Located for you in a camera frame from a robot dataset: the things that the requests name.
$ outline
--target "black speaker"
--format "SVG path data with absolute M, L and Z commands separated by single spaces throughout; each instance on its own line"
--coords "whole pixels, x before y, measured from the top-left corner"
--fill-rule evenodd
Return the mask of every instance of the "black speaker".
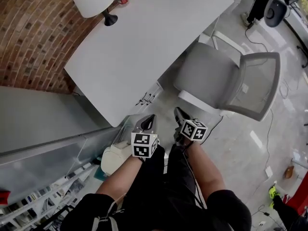
M 269 0 L 264 11 L 264 21 L 269 27 L 276 27 L 284 19 L 287 5 L 281 0 Z

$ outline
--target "brick wall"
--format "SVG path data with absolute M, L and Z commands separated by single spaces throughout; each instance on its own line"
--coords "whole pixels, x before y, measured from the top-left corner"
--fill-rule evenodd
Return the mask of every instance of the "brick wall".
M 0 85 L 70 93 L 64 66 L 102 18 L 83 18 L 73 0 L 0 0 Z

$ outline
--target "gray office chair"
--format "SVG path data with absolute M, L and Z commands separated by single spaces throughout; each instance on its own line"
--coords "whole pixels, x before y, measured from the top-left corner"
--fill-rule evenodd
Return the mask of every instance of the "gray office chair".
M 241 54 L 239 66 L 217 47 L 219 38 Z M 213 114 L 233 111 L 261 121 L 269 111 L 280 82 L 277 52 L 245 55 L 231 39 L 215 31 L 214 47 L 198 42 L 187 56 L 174 86 L 179 97 Z

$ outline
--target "lamp base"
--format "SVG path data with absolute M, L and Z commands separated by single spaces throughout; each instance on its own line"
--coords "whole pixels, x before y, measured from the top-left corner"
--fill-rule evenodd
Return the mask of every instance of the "lamp base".
M 104 10 L 102 14 L 105 17 L 105 26 L 112 26 L 117 21 L 117 16 L 110 14 L 107 10 Z

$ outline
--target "table lamp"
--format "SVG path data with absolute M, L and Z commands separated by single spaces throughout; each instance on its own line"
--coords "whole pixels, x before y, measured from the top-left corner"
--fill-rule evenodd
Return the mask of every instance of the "table lamp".
M 107 8 L 114 0 L 74 0 L 82 17 L 90 18 L 102 13 L 105 17 L 105 25 L 111 26 L 117 21 L 117 16 L 108 12 Z

